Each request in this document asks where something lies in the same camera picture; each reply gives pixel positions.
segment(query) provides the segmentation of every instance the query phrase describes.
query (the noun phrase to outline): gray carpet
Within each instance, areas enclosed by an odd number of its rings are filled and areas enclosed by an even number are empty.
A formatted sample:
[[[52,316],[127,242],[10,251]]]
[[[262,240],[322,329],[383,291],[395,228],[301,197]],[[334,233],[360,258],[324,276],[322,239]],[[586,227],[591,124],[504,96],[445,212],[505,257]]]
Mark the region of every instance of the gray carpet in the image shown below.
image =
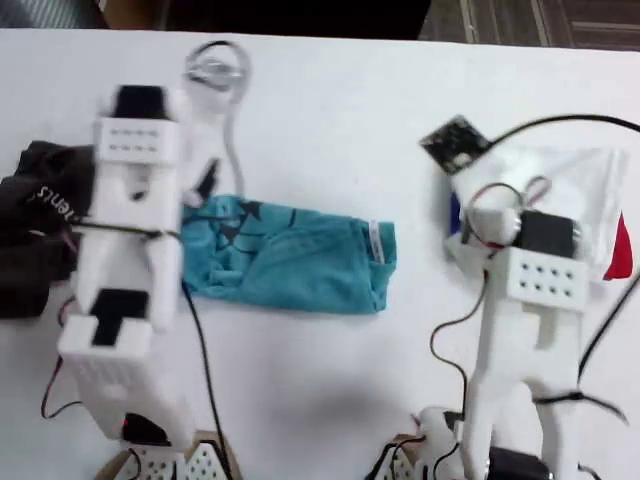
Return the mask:
[[[432,0],[420,39],[640,51],[640,0]]]

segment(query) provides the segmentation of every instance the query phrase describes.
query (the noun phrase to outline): blue towel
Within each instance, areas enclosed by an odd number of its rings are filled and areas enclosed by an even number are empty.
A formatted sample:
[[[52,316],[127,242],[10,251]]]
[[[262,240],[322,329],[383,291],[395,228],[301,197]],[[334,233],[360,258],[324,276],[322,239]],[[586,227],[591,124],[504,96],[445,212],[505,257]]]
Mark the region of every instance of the blue towel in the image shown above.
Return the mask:
[[[235,196],[186,209],[181,236],[193,293],[253,305],[378,312],[396,267],[393,223]]]

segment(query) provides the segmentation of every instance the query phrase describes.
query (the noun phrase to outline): white table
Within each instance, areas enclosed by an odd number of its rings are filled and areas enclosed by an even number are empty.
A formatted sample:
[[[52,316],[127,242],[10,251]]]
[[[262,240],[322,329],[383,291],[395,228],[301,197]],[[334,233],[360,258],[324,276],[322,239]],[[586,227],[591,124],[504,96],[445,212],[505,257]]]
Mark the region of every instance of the white table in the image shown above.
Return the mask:
[[[379,449],[410,432],[409,412],[458,407],[460,380],[431,358],[434,326],[465,313],[477,292],[442,254],[442,175],[418,147],[457,113],[487,135],[525,120],[593,112],[640,121],[640,56],[552,49],[223,36],[242,43],[255,76],[237,124],[247,193],[264,201],[396,222],[398,269],[389,308],[374,317],[260,310],[198,300],[225,433],[247,479],[358,479]],[[185,55],[211,35],[0,31],[1,171],[32,139],[91,141],[97,99],[118,83],[175,84]],[[543,127],[530,145],[609,145],[632,154],[624,208],[640,238],[640,139],[605,125]],[[221,191],[230,191],[223,168]],[[636,254],[640,244],[634,242]],[[594,291],[584,340],[622,283]],[[55,361],[56,291],[33,323],[0,322],[0,465],[11,479],[86,479],[117,446],[76,407],[39,418]],[[605,480],[635,478],[640,448],[640,322],[633,299],[583,386],[628,414],[580,407],[581,459]],[[171,339],[200,428],[212,429],[193,323],[181,303]],[[469,370],[479,318],[443,333],[441,350]],[[238,346],[242,355],[233,355]],[[524,391],[516,394],[524,398]],[[75,398],[62,375],[51,406]],[[533,408],[505,409],[514,445],[535,451]]]

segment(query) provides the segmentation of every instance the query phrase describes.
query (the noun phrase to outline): wire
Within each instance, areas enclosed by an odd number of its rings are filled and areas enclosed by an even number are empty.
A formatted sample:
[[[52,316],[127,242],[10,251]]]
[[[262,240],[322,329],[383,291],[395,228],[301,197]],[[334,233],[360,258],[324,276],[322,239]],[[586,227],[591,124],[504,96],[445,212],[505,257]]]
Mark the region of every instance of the wire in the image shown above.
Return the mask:
[[[74,227],[97,228],[99,230],[112,230],[116,232],[146,235],[147,237],[149,237],[149,239],[158,238],[162,235],[170,235],[172,237],[180,239],[180,234],[171,230],[146,230],[143,228],[129,227],[126,225],[107,225],[103,223],[93,223],[86,221],[72,221],[69,222],[69,225],[73,225]]]
[[[629,284],[627,285],[627,288],[622,293],[620,298],[618,298],[618,301],[614,304],[613,308],[611,309],[611,312],[609,312],[609,315],[607,316],[607,318],[604,320],[602,325],[600,325],[600,328],[594,335],[593,339],[591,340],[591,342],[589,342],[589,346],[586,348],[586,350],[582,354],[582,358],[580,359],[580,367],[578,368],[578,380],[582,378],[582,375],[584,374],[584,371],[587,368],[587,364],[589,363],[589,360],[591,359],[593,352],[595,351],[598,344],[602,341],[602,338],[607,333],[607,330],[609,330],[613,321],[616,319],[616,317],[622,310],[622,307],[625,305],[625,303],[627,303],[627,300],[629,300],[629,297],[631,296],[635,288],[638,286],[638,283],[640,283],[640,272],[637,272],[633,280],[629,282]]]
[[[493,188],[500,188],[500,187],[501,188],[507,188],[507,189],[511,190],[515,194],[516,198],[518,199],[518,204],[520,206],[520,209],[521,210],[524,209],[524,207],[525,207],[525,199],[524,199],[524,196],[522,195],[522,193],[520,193],[518,190],[516,190],[514,187],[512,187],[508,183],[492,182],[492,183],[486,184],[484,187],[482,187],[480,190],[478,190],[476,193],[473,194],[473,196],[469,200],[469,204],[467,205],[466,210],[467,211],[473,211],[473,206],[475,205],[475,203],[484,194],[486,194],[489,190],[491,190]],[[491,248],[491,249],[504,248],[504,245],[500,245],[498,243],[493,243],[493,242],[486,242],[482,237],[480,237],[480,235],[478,235],[478,233],[477,233],[478,232],[477,229],[474,226],[474,222],[471,221],[472,220],[471,217],[472,217],[471,215],[467,214],[465,223],[467,224],[467,227],[469,228],[469,231],[471,232],[471,234],[474,237],[476,237],[480,243],[482,243],[485,247],[488,247],[488,248]]]
[[[529,128],[537,127],[539,125],[545,125],[548,123],[558,123],[558,122],[567,122],[567,121],[576,121],[576,120],[610,123],[612,125],[628,128],[629,130],[633,130],[636,133],[640,133],[640,125],[637,125],[633,122],[629,122],[627,120],[622,120],[621,118],[611,117],[608,115],[582,114],[582,113],[570,114],[570,115],[556,115],[552,117],[545,117],[545,118],[540,118],[538,120],[533,120],[531,122],[524,123],[518,127],[512,128],[511,130],[507,131],[506,133],[503,133],[498,138],[490,142],[489,146],[485,149],[483,153],[487,153],[489,150],[500,145],[508,138],[511,138],[514,135],[524,130],[528,130]]]
[[[82,402],[76,400],[74,402],[69,402],[58,408],[53,413],[47,413],[47,402],[49,401],[49,393],[51,393],[51,387],[53,386],[53,382],[55,382],[58,373],[60,373],[60,369],[62,368],[62,357],[58,356],[56,360],[56,366],[53,369],[53,373],[51,374],[51,378],[49,379],[49,383],[47,383],[47,388],[44,391],[44,395],[42,396],[42,402],[40,403],[40,416],[45,420],[52,420],[60,415],[67,408],[72,407],[74,405],[82,405]]]
[[[460,447],[460,442],[456,442],[456,444],[453,446],[451,450],[449,450],[449,452],[445,453],[438,460],[436,460],[436,463],[433,464],[433,480],[438,480],[436,473],[438,473],[438,467],[440,466],[440,464],[444,462],[447,458],[449,458],[451,455],[456,453],[456,450],[458,450],[459,447]]]
[[[480,305],[482,304],[482,299],[484,298],[484,295],[486,293],[487,290],[487,284],[488,284],[488,279],[489,279],[489,275],[488,273],[485,271],[484,275],[483,275],[483,280],[482,280],[482,290],[480,290],[480,295],[478,296],[478,299],[476,300],[475,305],[473,306],[473,308],[471,309],[471,311],[469,313],[467,313],[465,316],[457,319],[457,320],[452,320],[450,322],[445,322],[442,323],[440,325],[438,325],[435,330],[433,331],[433,333],[431,333],[431,338],[429,339],[429,350],[431,350],[431,354],[436,357],[438,360],[440,360],[443,363],[446,363],[447,365],[455,368],[459,373],[460,376],[462,377],[462,418],[464,420],[464,414],[467,410],[467,390],[469,389],[469,377],[467,376],[467,373],[464,371],[464,369],[458,365],[456,362],[452,361],[452,360],[448,360],[442,356],[440,356],[436,350],[435,350],[435,339],[436,339],[436,335],[438,335],[438,333],[440,332],[440,330],[443,330],[447,327],[452,327],[454,325],[459,325],[463,322],[466,322],[467,320],[469,320],[471,317],[473,317],[475,315],[475,313],[478,311],[478,309],[480,308]]]
[[[594,405],[602,407],[605,410],[608,410],[609,412],[613,413],[626,425],[629,425],[629,420],[627,419],[626,415],[622,412],[622,410],[620,410],[620,408],[616,407],[612,403],[606,402],[604,400],[600,400],[596,397],[585,395],[579,390],[564,393],[562,395],[556,395],[553,397],[533,399],[533,403],[535,405],[553,405],[554,403],[561,403],[561,402],[591,402]]]
[[[71,305],[73,303],[73,301],[76,299],[75,295],[71,295],[69,298],[67,298],[64,303],[62,304],[62,306],[60,307],[60,310],[58,310],[58,325],[60,325],[61,327],[64,327],[64,318],[63,318],[63,314],[64,311],[66,310],[66,308]]]
[[[64,243],[66,243],[67,247],[69,247],[69,250],[71,250],[73,253],[77,255],[78,247],[76,246],[73,239],[71,238],[71,235],[69,235],[69,232],[67,232],[66,230],[63,230],[60,235],[62,236],[62,240],[64,240]]]
[[[602,480],[602,477],[598,475],[598,473],[591,467],[587,467],[586,465],[578,464],[578,471],[588,473],[593,477],[593,480]]]
[[[216,40],[213,42],[205,43],[200,47],[196,48],[193,52],[189,54],[187,57],[187,72],[191,70],[194,66],[196,60],[199,56],[204,54],[207,50],[211,50],[215,47],[228,47],[233,51],[238,60],[239,68],[242,71],[243,78],[241,81],[235,84],[233,92],[231,94],[231,98],[229,99],[230,108],[225,115],[223,125],[222,125],[222,137],[225,149],[227,151],[227,156],[229,157],[229,163],[231,164],[231,169],[233,170],[233,179],[234,179],[234,187],[236,195],[244,197],[245,194],[245,181],[244,174],[242,172],[242,167],[240,166],[240,160],[238,159],[238,154],[236,152],[235,143],[233,141],[234,137],[234,126],[235,126],[235,118],[238,109],[238,105],[244,98],[247,89],[249,87],[249,81],[251,80],[252,75],[252,66],[251,59],[249,58],[248,53],[244,48],[240,45],[229,42],[226,40]]]
[[[137,480],[142,474],[142,460],[140,460],[140,455],[138,455],[133,448],[130,448],[129,452],[131,453],[131,455],[133,455],[133,458],[136,460],[137,464],[137,471],[133,477],[129,478],[129,480]]]
[[[529,192],[533,188],[536,183],[544,182],[543,187],[540,191],[534,193],[529,197]],[[551,179],[545,177],[544,175],[536,175],[531,180],[527,182],[527,185],[524,187],[524,197],[526,199],[526,206],[531,207],[533,204],[540,201],[549,191],[551,190],[552,182]]]
[[[194,215],[192,217],[187,217],[182,221],[182,225],[189,225],[193,222],[199,221],[207,221],[207,222],[225,222],[232,220],[239,220],[240,217],[216,217],[215,215]]]
[[[389,464],[389,468],[391,470],[391,480],[396,480],[396,470],[395,470],[394,462],[396,461],[396,456],[398,455],[398,450],[400,450],[404,445],[406,445],[408,443],[421,443],[421,442],[424,442],[426,438],[427,437],[422,435],[420,437],[407,438],[405,440],[402,440],[398,444],[396,444],[396,447],[393,449],[393,453],[391,454],[391,463]]]
[[[224,433],[222,431],[222,425],[220,422],[220,416],[218,415],[218,408],[216,407],[216,401],[213,395],[213,385],[211,382],[211,369],[209,367],[209,356],[207,354],[207,344],[204,339],[204,333],[202,331],[202,325],[200,324],[200,318],[198,317],[198,312],[196,311],[196,307],[193,303],[193,298],[191,297],[191,293],[189,293],[189,287],[187,284],[182,281],[182,292],[184,293],[185,298],[187,299],[187,303],[189,304],[189,310],[191,310],[191,316],[193,317],[193,321],[196,324],[196,329],[198,331],[198,338],[200,339],[200,349],[202,351],[202,363],[204,364],[204,372],[205,378],[207,381],[207,393],[209,394],[209,403],[211,404],[211,411],[213,412],[213,419],[216,424],[216,430],[218,431],[220,437],[220,449],[222,450],[222,468],[225,470],[227,474],[227,478],[232,480],[231,475],[231,464],[229,463],[229,455],[227,454],[227,447],[224,441]]]

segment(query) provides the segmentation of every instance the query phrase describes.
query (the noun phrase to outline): floor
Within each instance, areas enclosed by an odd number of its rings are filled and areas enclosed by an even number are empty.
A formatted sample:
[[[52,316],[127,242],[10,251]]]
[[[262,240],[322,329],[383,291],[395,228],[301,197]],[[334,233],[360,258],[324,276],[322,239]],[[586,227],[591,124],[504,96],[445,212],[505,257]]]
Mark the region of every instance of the floor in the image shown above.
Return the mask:
[[[108,0],[105,15],[113,28],[151,29],[164,4]],[[640,51],[640,0],[432,0],[419,38]]]

